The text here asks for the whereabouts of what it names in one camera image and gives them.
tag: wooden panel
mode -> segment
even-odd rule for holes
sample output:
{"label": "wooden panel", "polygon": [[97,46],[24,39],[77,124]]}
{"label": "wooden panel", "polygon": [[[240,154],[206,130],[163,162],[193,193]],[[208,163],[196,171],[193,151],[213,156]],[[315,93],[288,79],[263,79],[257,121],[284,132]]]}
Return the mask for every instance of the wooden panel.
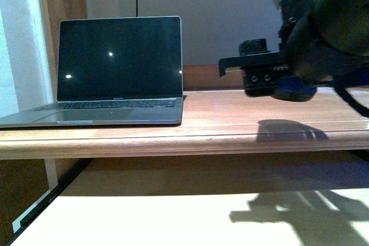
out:
{"label": "wooden panel", "polygon": [[[368,92],[353,91],[364,105]],[[369,120],[332,89],[306,103],[242,90],[186,92],[178,127],[0,131],[0,158],[266,153],[369,148]]]}
{"label": "wooden panel", "polygon": [[43,160],[0,161],[0,245],[13,235],[12,222],[47,190]]}
{"label": "wooden panel", "polygon": [[218,65],[183,66],[183,87],[185,90],[240,89],[243,80],[240,71],[228,72],[220,78]]}
{"label": "wooden panel", "polygon": [[56,96],[59,24],[62,20],[87,18],[86,0],[41,0],[41,6],[54,96]]}

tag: blue component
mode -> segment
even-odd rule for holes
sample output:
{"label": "blue component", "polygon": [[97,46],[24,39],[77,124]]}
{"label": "blue component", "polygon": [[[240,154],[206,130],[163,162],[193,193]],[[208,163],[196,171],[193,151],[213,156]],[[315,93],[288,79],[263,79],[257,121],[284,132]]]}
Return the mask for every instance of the blue component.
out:
{"label": "blue component", "polygon": [[316,92],[316,87],[306,85],[300,78],[287,76],[279,79],[273,97],[285,101],[305,102],[312,99]]}

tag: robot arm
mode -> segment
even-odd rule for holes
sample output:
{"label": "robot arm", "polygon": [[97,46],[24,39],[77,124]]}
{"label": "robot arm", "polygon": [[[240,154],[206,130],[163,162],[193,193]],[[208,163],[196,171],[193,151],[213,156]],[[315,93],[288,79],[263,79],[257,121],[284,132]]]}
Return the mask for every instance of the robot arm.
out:
{"label": "robot arm", "polygon": [[307,101],[332,82],[369,85],[369,0],[280,0],[280,7],[280,52],[269,53],[264,39],[244,41],[240,57],[219,61],[221,76],[239,66],[248,96],[288,101]]}

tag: laptop keyboard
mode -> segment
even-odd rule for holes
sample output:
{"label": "laptop keyboard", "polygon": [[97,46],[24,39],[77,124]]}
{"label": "laptop keyboard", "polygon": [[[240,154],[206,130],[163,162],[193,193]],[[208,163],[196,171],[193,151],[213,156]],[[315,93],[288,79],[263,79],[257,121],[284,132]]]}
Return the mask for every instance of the laptop keyboard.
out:
{"label": "laptop keyboard", "polygon": [[102,108],[173,108],[175,99],[83,101],[59,103],[61,109],[102,109]]}

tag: wooden surface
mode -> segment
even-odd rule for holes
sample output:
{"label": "wooden surface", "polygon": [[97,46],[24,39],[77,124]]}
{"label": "wooden surface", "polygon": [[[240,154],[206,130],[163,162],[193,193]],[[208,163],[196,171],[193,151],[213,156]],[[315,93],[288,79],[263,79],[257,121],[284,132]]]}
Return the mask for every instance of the wooden surface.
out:
{"label": "wooden surface", "polygon": [[219,78],[218,65],[183,66],[183,87],[185,90],[241,89],[243,79],[240,70],[227,72]]}
{"label": "wooden surface", "polygon": [[43,160],[0,161],[0,245],[13,232],[13,221],[48,190]]}
{"label": "wooden surface", "polygon": [[13,245],[367,246],[368,187],[345,151],[98,158]]}
{"label": "wooden surface", "polygon": [[[306,103],[186,92],[179,127],[0,131],[0,158],[123,157],[369,148],[369,120],[329,88]],[[369,93],[353,95],[369,105]]]}

